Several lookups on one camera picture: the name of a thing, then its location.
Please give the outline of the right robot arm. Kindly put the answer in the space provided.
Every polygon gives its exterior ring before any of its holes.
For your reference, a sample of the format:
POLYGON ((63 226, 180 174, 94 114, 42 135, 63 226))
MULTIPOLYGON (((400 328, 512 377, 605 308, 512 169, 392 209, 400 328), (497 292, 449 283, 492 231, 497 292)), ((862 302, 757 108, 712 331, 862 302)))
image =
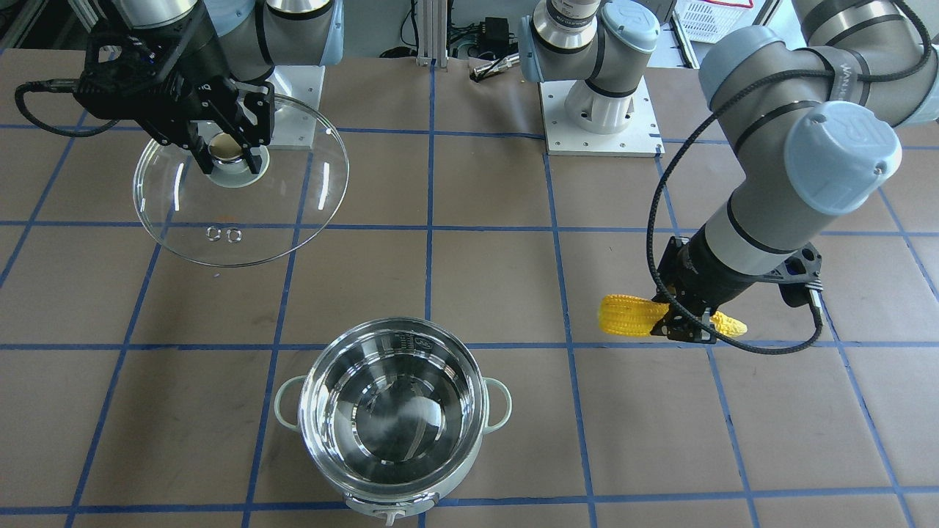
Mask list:
POLYGON ((162 146, 191 151, 214 171, 211 121, 238 159, 261 172, 273 131, 278 66, 335 65, 341 1, 101 1, 75 100, 101 120, 132 120, 162 146))

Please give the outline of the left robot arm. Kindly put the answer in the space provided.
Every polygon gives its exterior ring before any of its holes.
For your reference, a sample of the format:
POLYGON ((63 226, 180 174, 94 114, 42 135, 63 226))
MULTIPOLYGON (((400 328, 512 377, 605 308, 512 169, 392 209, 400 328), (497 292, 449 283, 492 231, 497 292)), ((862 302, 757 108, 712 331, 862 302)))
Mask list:
POLYGON ((718 122, 745 180, 691 238, 647 255, 651 300, 607 296, 608 334, 738 345, 742 322, 719 311, 756 283, 824 328, 821 257, 811 239, 857 210, 902 160, 896 129, 937 118, 937 48, 903 1, 796 1, 805 47, 765 26, 739 28, 701 61, 710 117, 672 157, 718 122))

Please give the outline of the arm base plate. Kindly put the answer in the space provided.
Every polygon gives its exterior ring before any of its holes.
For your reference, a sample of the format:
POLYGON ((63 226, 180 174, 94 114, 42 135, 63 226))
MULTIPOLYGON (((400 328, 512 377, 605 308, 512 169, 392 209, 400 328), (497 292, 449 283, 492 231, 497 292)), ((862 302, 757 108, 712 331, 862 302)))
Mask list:
POLYGON ((325 67, 281 65, 268 80, 273 84, 275 103, 271 146, 289 150, 309 150, 314 146, 318 110, 324 84, 325 67))
POLYGON ((625 98, 594 93, 584 81, 539 84, 550 155, 654 157, 664 153, 646 80, 625 98))

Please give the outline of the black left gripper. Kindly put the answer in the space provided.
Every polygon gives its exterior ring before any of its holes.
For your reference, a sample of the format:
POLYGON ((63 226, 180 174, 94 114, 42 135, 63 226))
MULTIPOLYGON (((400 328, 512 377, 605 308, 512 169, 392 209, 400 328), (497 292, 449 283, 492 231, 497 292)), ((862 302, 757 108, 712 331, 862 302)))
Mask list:
POLYGON ((768 273, 741 274, 720 262, 701 236, 672 237, 657 273, 666 290, 692 317, 685 317, 664 298, 654 298, 657 307, 667 310, 654 321, 651 335, 684 343, 717 344, 713 333, 717 331, 717 308, 722 304, 734 300, 751 285, 766 283, 777 285, 788 307, 802 307, 811 303, 809 287, 821 285, 821 267, 822 255, 808 243, 768 273))

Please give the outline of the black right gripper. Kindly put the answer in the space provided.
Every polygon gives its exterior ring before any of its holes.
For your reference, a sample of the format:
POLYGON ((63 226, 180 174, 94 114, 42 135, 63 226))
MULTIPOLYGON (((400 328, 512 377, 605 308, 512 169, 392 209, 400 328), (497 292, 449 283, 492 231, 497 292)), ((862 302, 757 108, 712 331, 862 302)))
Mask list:
POLYGON ((153 29, 98 21, 73 96, 101 120, 133 120, 158 143, 187 150, 203 174, 216 167, 197 121, 215 122, 224 173, 266 170, 275 89, 232 81, 210 21, 153 29))

